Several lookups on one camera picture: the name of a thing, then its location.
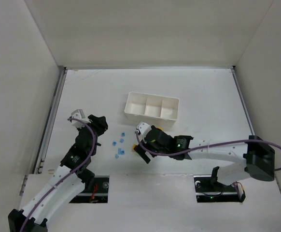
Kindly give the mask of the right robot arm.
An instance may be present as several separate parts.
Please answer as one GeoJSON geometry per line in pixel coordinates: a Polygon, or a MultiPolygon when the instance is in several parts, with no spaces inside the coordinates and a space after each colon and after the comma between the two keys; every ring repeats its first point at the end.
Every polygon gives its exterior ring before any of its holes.
{"type": "Polygon", "coordinates": [[[189,135],[170,136],[161,129],[141,122],[135,130],[138,145],[136,152],[150,162],[152,157],[169,157],[174,160],[221,160],[230,164],[217,166],[211,173],[211,182],[229,186],[234,182],[253,178],[271,182],[275,174],[273,144],[258,136],[247,140],[216,143],[189,135]]]}

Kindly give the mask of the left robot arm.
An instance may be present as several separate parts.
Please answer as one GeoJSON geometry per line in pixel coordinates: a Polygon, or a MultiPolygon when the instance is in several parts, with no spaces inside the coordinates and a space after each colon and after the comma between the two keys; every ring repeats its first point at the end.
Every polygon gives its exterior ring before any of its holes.
{"type": "Polygon", "coordinates": [[[42,190],[20,210],[13,209],[9,213],[10,231],[46,232],[54,215],[93,184],[95,175],[87,167],[101,145],[98,137],[108,129],[106,117],[83,117],[73,112],[68,120],[78,131],[74,144],[42,190]]]}

